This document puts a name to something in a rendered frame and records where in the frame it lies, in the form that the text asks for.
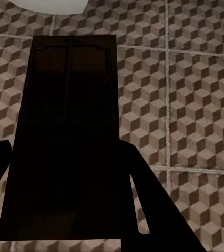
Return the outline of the mousetrap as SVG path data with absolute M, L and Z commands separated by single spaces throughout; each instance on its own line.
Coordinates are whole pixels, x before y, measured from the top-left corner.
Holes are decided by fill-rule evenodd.
M 0 241 L 121 239 L 116 35 L 34 36 Z

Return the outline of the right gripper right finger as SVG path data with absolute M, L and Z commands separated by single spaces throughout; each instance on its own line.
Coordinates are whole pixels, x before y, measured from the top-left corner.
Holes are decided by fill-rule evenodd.
M 132 176 L 150 234 L 138 231 Z M 118 140 L 121 252 L 206 252 L 168 193 L 129 142 Z

